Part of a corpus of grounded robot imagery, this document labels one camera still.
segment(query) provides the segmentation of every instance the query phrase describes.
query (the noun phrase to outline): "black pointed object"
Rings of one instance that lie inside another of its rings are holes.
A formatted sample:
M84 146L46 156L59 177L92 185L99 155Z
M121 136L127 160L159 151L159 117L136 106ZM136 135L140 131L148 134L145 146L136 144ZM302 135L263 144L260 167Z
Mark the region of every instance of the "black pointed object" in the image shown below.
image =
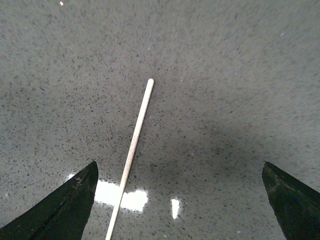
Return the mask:
M270 162L263 183L287 240L320 240L320 193Z
M30 210L0 229L0 240L80 240L98 182L90 163Z

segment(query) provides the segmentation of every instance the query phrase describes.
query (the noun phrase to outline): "floor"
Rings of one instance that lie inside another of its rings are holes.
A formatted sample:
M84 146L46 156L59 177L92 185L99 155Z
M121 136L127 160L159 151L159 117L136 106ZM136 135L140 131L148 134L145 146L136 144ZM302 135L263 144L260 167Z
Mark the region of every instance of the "floor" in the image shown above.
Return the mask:
M1 2L0 227L95 160L104 240L153 78L113 239L284 240L261 172L320 191L320 2L61 1Z

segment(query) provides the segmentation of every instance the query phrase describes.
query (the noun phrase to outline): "white rod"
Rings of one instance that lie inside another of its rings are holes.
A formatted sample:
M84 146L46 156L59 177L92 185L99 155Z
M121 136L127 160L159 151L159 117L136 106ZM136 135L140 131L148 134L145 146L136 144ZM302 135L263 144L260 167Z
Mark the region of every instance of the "white rod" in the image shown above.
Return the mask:
M144 118L146 115L146 111L147 111L147 107L148 107L148 103L149 103L149 99L151 96L151 92L152 92L152 88L154 86L154 83L155 83L155 81L152 78L150 78L148 80L147 85L146 85L146 89L145 89L145 93L143 96L140 112L139 112L138 119L136 121L136 125L134 128L134 132L133 132L133 136L132 136L132 140L131 140L131 144L130 144L130 148L129 148L129 153L128 153L128 156L126 158L125 165L124 165L124 170L123 170L123 174L122 174L122 178L121 178L121 182L120 182L118 200L116 201L114 208L113 208L113 211L112 211L112 215L111 215L111 219L110 219L110 223L109 223L108 231L106 233L105 240L110 240L112 237L112 233L114 231L114 227L115 227L116 219L118 216L121 200L122 200L122 197L125 192L125 187L126 187L126 183L127 183L129 172L130 172L130 167L131 167L134 155L135 155L142 123L144 122Z

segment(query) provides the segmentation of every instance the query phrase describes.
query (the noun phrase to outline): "speckled floor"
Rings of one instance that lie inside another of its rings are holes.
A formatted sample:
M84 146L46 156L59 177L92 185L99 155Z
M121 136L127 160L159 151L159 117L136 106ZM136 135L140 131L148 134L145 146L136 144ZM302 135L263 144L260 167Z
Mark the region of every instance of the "speckled floor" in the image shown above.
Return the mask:
M319 16L317 0L1 1L0 227L92 160L117 188L154 78L113 239L285 239L261 172L320 191ZM83 240L105 239L104 199Z

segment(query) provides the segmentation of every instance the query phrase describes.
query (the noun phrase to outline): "stick tip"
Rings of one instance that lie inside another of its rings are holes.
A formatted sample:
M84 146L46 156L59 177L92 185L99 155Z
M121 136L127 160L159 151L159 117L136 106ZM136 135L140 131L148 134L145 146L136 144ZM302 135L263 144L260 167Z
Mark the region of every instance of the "stick tip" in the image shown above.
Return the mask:
M155 83L155 80L153 80L152 78L150 78L150 79L148 80L148 83L154 84L154 83Z

